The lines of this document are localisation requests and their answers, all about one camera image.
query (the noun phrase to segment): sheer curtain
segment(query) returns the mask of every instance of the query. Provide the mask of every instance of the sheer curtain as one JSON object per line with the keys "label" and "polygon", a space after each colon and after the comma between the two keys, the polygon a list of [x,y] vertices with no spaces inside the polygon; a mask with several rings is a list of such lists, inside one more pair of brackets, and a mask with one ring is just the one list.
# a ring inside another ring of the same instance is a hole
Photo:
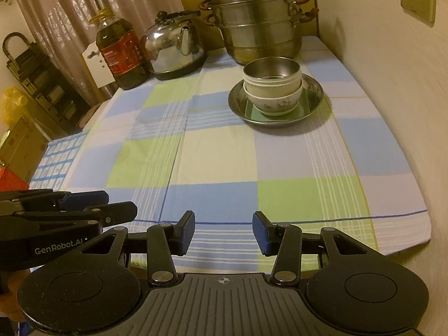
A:
{"label": "sheer curtain", "polygon": [[88,20],[109,5],[131,22],[138,36],[154,24],[160,10],[182,10],[181,0],[17,0],[35,39],[78,92],[94,105],[102,101],[93,89],[80,54],[96,39]]}

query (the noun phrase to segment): bottle cap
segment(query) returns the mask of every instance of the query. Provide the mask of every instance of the bottle cap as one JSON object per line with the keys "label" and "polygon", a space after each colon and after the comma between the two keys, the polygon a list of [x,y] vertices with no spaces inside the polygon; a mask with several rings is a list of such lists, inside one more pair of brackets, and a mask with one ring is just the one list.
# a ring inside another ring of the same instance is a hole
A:
{"label": "bottle cap", "polygon": [[105,7],[104,9],[98,11],[98,14],[89,20],[89,24],[97,23],[101,20],[111,18],[114,15],[115,12],[113,12],[113,10],[110,7]]}

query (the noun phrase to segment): red label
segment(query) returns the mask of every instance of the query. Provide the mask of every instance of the red label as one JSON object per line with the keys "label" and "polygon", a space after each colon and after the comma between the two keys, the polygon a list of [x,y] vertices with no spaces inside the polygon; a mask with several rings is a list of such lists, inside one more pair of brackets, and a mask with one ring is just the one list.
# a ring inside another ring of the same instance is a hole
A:
{"label": "red label", "polygon": [[143,57],[138,44],[135,31],[130,30],[120,41],[100,50],[114,76],[126,73],[140,64]]}

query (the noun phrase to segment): ceramic bowl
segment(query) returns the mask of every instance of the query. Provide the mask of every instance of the ceramic bowl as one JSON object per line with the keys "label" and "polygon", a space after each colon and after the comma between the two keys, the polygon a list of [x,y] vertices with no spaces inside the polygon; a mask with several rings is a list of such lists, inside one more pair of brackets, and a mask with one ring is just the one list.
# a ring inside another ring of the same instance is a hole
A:
{"label": "ceramic bowl", "polygon": [[302,85],[299,63],[284,57],[256,59],[244,67],[243,77],[247,91],[263,98],[288,96]]}
{"label": "ceramic bowl", "polygon": [[269,116],[280,116],[291,112],[298,104],[302,95],[303,83],[300,88],[292,94],[284,97],[266,98],[257,97],[247,91],[246,82],[243,84],[247,98],[254,104],[261,113]]}

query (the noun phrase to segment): checkered tablecloth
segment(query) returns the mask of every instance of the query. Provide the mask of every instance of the checkered tablecloth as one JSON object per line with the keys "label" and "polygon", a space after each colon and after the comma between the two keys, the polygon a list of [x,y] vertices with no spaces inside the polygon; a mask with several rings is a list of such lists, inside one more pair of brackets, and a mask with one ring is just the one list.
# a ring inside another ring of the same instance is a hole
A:
{"label": "checkered tablecloth", "polygon": [[[318,111],[284,129],[247,125],[229,109],[242,67],[211,52],[200,73],[119,92],[91,129],[62,189],[132,200],[132,232],[196,214],[179,269],[269,271],[251,218],[303,231],[334,226],[387,254],[429,240],[422,195],[396,140],[362,88],[316,37],[299,61],[323,86]],[[316,266],[305,256],[303,269]]]}
{"label": "checkered tablecloth", "polygon": [[58,191],[88,131],[51,141],[30,182],[31,189],[53,188]]}

